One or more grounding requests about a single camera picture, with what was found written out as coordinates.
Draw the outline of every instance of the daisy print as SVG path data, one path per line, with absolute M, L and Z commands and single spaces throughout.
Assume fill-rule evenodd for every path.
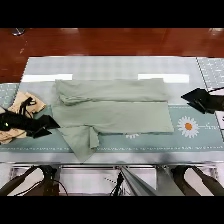
M 177 127 L 185 137 L 194 138 L 199 133 L 199 126 L 194 118 L 182 117 L 179 119 Z
M 132 139 L 132 138 L 136 138 L 136 137 L 138 137 L 139 134 L 125 134 L 125 136 L 126 136 L 126 138 L 130 138 L 130 139 Z

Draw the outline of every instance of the folded cloth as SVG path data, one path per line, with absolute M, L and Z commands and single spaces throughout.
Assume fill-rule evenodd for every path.
M 162 79 L 56 81 L 54 119 L 84 162 L 99 146 L 98 133 L 173 132 Z
M 23 93 L 18 91 L 13 105 L 9 107 L 8 110 L 18 114 L 21 103 L 23 103 L 29 97 L 32 98 L 32 101 L 34 102 L 34 104 L 26 106 L 25 115 L 27 117 L 33 117 L 33 113 L 41 111 L 46 106 L 46 104 L 44 104 L 36 96 L 30 93 Z M 25 138 L 25 137 L 26 137 L 26 132 L 24 130 L 20 130 L 16 128 L 11 128 L 9 131 L 0 131 L 1 144 L 8 144 L 9 142 L 12 141 L 12 138 Z

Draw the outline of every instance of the flower center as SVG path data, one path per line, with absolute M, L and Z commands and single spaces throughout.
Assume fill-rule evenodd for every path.
M 185 128 L 190 131 L 192 129 L 192 124 L 186 123 Z

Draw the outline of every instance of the white daisy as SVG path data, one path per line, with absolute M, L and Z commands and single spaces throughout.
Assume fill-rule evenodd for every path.
M 199 127 L 194 118 L 186 116 L 182 117 L 181 119 L 179 119 L 177 127 L 179 131 L 182 131 L 182 135 L 184 135 L 185 137 L 194 138 L 194 136 L 197 136 L 197 134 L 199 133 Z
M 136 137 L 138 137 L 139 134 L 130 134 L 130 135 L 126 134 L 125 136 L 126 136 L 126 138 L 130 138 L 130 139 L 132 139 L 132 138 L 136 138 Z

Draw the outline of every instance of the white stripe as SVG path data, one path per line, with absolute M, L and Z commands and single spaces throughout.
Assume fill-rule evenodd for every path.
M 163 78 L 166 83 L 189 83 L 187 74 L 138 74 L 138 80 L 152 78 Z
M 24 75 L 21 82 L 46 82 L 55 81 L 56 79 L 72 80 L 73 74 L 57 74 L 57 75 Z

